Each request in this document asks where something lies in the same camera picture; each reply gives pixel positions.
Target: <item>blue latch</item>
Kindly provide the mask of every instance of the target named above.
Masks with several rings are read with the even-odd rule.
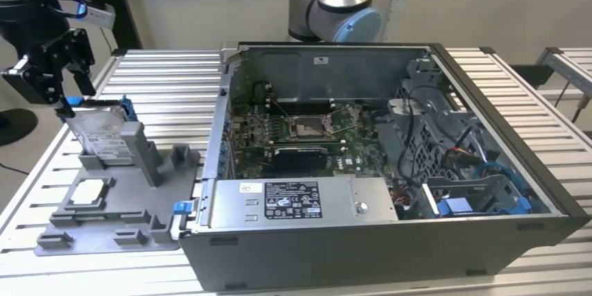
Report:
[[[68,96],[65,100],[68,101],[68,104],[73,107],[80,107],[84,103],[84,97],[80,96]]]
[[[189,215],[193,212],[193,202],[192,201],[177,201],[173,205],[175,215]]]

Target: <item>power supply label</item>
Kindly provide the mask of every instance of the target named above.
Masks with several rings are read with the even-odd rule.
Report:
[[[317,182],[265,183],[265,218],[321,218]]]

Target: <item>small white component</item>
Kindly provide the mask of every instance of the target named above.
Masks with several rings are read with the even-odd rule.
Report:
[[[263,183],[240,183],[241,193],[260,193],[263,192]]]
[[[315,65],[327,65],[329,63],[329,57],[315,57],[312,63]]]
[[[71,201],[73,204],[92,204],[103,191],[104,180],[84,180],[76,185]]]

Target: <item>motherboard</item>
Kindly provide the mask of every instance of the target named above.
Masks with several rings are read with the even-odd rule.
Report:
[[[241,105],[232,116],[237,179],[393,177],[372,117],[360,103]]]

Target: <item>black pole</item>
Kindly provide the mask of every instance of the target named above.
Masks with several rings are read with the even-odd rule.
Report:
[[[116,13],[113,37],[120,49],[143,49],[136,23],[129,10],[128,0],[103,0],[112,5]]]

